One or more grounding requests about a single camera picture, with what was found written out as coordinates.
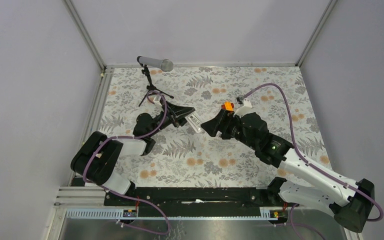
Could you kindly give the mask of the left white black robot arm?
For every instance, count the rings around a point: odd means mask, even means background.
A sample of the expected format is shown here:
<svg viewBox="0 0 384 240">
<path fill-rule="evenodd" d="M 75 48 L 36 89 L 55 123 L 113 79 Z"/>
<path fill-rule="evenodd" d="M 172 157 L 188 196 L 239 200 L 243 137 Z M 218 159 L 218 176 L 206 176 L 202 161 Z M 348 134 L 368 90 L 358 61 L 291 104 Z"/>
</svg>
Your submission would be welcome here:
<svg viewBox="0 0 384 240">
<path fill-rule="evenodd" d="M 161 104 L 162 111 L 156 116 L 144 112 L 137 116 L 132 136 L 108 137 L 100 131 L 93 132 L 73 157 L 70 168 L 107 191 L 116 193 L 116 199 L 124 206 L 132 204 L 135 192 L 133 183 L 116 172 L 119 157 L 146 156 L 156 144 L 153 136 L 173 125 L 176 128 L 189 123 L 199 123 L 194 116 L 195 108 L 175 105 L 170 102 Z"/>
</svg>

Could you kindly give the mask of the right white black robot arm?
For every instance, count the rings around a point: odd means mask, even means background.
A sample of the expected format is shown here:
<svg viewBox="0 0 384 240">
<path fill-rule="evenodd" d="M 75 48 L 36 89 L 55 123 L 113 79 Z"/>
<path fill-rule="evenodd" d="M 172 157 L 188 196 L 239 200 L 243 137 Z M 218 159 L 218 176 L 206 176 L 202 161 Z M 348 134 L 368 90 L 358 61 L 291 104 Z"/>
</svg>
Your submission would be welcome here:
<svg viewBox="0 0 384 240">
<path fill-rule="evenodd" d="M 375 185 L 366 178 L 359 181 L 340 175 L 306 159 L 291 142 L 269 132 L 267 123 L 255 112 L 237 115 L 221 109 L 215 118 L 201 124 L 211 137 L 220 133 L 224 140 L 237 141 L 254 150 L 263 163 L 286 170 L 305 180 L 305 187 L 276 177 L 268 186 L 267 201 L 306 205 L 333 217 L 342 227 L 361 233 L 373 209 Z"/>
</svg>

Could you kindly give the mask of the white remote control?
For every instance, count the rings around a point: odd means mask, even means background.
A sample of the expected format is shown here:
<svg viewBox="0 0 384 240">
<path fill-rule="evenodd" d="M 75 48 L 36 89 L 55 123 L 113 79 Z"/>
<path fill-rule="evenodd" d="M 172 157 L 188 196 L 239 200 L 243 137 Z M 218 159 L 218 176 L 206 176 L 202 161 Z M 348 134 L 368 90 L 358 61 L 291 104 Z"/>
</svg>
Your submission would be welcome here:
<svg viewBox="0 0 384 240">
<path fill-rule="evenodd" d="M 199 134 L 203 131 L 203 129 L 201 128 L 202 123 L 200 116 L 196 111 L 188 114 L 185 119 L 196 133 Z"/>
</svg>

